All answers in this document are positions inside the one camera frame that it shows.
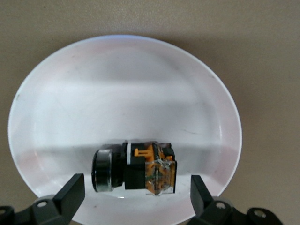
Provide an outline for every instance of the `beige background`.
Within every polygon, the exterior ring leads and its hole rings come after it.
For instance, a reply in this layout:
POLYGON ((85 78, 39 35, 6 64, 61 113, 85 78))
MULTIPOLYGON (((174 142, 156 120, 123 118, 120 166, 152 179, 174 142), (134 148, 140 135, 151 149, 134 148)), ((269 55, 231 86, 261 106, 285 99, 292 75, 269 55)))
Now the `beige background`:
POLYGON ((228 87, 243 149, 223 193, 242 212, 273 211, 300 224, 300 2, 297 0, 102 0, 0 2, 0 204, 35 200, 10 155, 9 109, 27 74, 85 38, 135 34, 185 49, 228 87))

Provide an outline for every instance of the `white bowl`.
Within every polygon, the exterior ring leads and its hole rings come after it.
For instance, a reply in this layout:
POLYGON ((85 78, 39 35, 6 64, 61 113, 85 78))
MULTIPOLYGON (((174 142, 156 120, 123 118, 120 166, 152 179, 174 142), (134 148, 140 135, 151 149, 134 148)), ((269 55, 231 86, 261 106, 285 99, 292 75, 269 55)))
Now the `white bowl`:
POLYGON ((190 175, 219 195, 241 151, 238 111, 214 72, 171 44, 126 35, 83 40, 42 61, 14 98, 8 137, 19 173, 39 197, 84 173, 86 196, 74 220, 86 225, 182 222, 194 215, 190 175), (94 192, 93 154, 126 140, 172 143, 175 194, 94 192))

